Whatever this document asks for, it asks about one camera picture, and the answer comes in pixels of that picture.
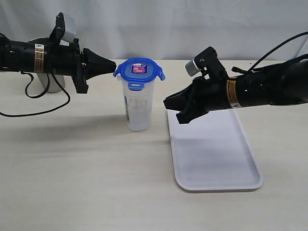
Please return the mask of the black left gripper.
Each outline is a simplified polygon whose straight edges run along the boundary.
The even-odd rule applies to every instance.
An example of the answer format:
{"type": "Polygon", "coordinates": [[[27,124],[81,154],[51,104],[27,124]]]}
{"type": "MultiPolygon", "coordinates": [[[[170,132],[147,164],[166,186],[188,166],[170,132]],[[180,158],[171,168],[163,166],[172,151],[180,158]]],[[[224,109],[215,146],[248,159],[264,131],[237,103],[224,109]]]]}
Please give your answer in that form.
{"type": "Polygon", "coordinates": [[[63,87],[55,78],[55,75],[70,76],[76,92],[86,94],[88,85],[86,80],[93,77],[115,72],[116,63],[103,58],[88,48],[80,51],[79,39],[75,38],[68,46],[50,44],[48,49],[48,67],[51,75],[62,89],[63,87]]]}

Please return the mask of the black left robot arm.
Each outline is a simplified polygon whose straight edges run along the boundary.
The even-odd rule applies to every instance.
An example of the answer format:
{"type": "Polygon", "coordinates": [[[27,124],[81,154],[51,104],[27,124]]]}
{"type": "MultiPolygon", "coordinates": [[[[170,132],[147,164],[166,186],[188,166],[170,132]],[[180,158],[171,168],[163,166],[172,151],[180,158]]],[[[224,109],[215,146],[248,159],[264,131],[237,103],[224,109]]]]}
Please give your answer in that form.
{"type": "Polygon", "coordinates": [[[88,48],[82,51],[75,38],[68,45],[49,40],[44,43],[13,41],[0,36],[0,70],[70,76],[76,92],[86,94],[87,80],[115,72],[116,63],[88,48]]]}

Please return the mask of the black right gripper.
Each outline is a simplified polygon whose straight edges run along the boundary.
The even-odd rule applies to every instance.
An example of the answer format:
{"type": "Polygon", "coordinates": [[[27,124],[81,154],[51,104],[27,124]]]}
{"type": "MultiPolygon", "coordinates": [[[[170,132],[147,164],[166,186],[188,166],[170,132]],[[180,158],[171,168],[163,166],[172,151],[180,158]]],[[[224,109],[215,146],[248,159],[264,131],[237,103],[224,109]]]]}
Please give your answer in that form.
{"type": "Polygon", "coordinates": [[[168,110],[180,111],[176,114],[179,124],[189,124],[211,111],[229,108],[226,83],[226,80],[214,82],[204,77],[196,77],[192,85],[167,96],[163,100],[164,106],[168,110]]]}

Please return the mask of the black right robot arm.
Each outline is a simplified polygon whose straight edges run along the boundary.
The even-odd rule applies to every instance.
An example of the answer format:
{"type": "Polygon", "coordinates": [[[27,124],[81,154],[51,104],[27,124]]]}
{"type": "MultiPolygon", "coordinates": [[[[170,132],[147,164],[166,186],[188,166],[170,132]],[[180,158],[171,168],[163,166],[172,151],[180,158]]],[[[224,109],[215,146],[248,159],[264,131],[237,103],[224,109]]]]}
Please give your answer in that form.
{"type": "Polygon", "coordinates": [[[186,88],[164,99],[168,110],[177,111],[180,124],[212,111],[262,105],[288,106],[308,102],[308,56],[256,68],[252,72],[233,68],[229,77],[217,57],[207,58],[203,74],[186,88]]]}

